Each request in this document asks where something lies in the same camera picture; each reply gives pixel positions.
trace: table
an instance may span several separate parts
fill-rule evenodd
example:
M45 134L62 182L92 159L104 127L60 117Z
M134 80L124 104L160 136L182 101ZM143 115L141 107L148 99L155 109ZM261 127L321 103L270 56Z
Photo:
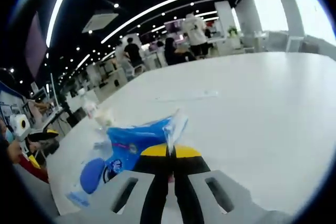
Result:
M183 108L181 144L246 187L267 210L294 215L316 193L336 149L336 62L306 53L264 52L211 58L146 72L107 98L121 124L141 124ZM82 160L97 140L83 119L47 157L61 215Z

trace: gray plastic part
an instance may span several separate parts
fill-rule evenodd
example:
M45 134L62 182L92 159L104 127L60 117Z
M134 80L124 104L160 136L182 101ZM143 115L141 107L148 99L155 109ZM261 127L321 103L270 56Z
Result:
M55 219L59 224L83 223L129 223L139 224L142 208L154 175L124 170L97 190L90 198L90 206L79 212L59 216ZM117 204L129 182L136 182L122 214L112 209Z
M266 211L252 202L250 192L219 170L189 175L202 210L204 224L289 223L283 212ZM208 184L215 185L221 195L223 214Z

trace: person in black shirt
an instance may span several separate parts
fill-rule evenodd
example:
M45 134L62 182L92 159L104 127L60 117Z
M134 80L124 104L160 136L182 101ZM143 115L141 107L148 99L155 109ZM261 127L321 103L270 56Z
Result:
M164 56L169 66L196 60L196 58L190 52L177 49L175 40L171 37L166 39Z
M125 55L130 59L133 67L143 64L141 56L139 54L140 48L137 44L133 43L133 38L127 39L128 45L125 47Z

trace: black ceiling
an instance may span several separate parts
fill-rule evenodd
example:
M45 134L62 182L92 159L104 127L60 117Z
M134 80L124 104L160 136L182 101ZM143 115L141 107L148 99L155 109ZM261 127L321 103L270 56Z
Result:
M145 20L159 15L162 12L167 12L170 9L189 4L190 2L202 1L179 0L150 12L135 23L130 24L125 29L121 30L105 44L100 43L108 34L130 18L163 1L165 0L64 0L58 13L54 32L52 34L50 57L47 62L48 66L44 67L44 64L41 66L42 79L46 78L50 71L57 77L63 72L69 74L72 73L78 63L87 54L91 54L95 61L98 60L98 58L102 58L104 53L109 53L112 50L119 35L126 35L130 29L130 32L142 35L153 29L153 25L156 25L157 27L162 26L164 22L172 20L174 16L182 18L185 17L187 13L197 9L200 13L215 10L214 1L203 2L201 4L195 4L194 6L180 8L165 16L160 15L157 18L142 24L141 28L136 27L137 24L141 24ZM30 83L33 80L27 70L23 56L28 27L34 13L38 11L43 36L46 37L51 12L53 11L55 2L56 0L30 0L26 7L21 11L15 24L10 26L8 33L5 34L6 37L3 46L8 56L2 61L1 66L19 69L19 71L15 72L15 78L17 80L25 80L23 84L19 85L19 89L25 94L30 89ZM115 9L108 2L118 3L120 7ZM229 0L229 2L232 7L235 6L235 0ZM81 31L92 15L102 10L116 12L119 16L102 30L96 30L91 35L88 33L82 34ZM142 37L144 40L148 40L148 38L152 38L152 36Z

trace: red object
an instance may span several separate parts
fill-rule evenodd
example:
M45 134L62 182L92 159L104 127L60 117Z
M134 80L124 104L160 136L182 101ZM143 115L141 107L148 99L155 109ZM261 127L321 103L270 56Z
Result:
M49 184L48 175L44 173L41 169L35 168L33 164L29 160L27 160L23 155L20 155L19 164L24 169L26 169L30 174L33 174L35 177Z

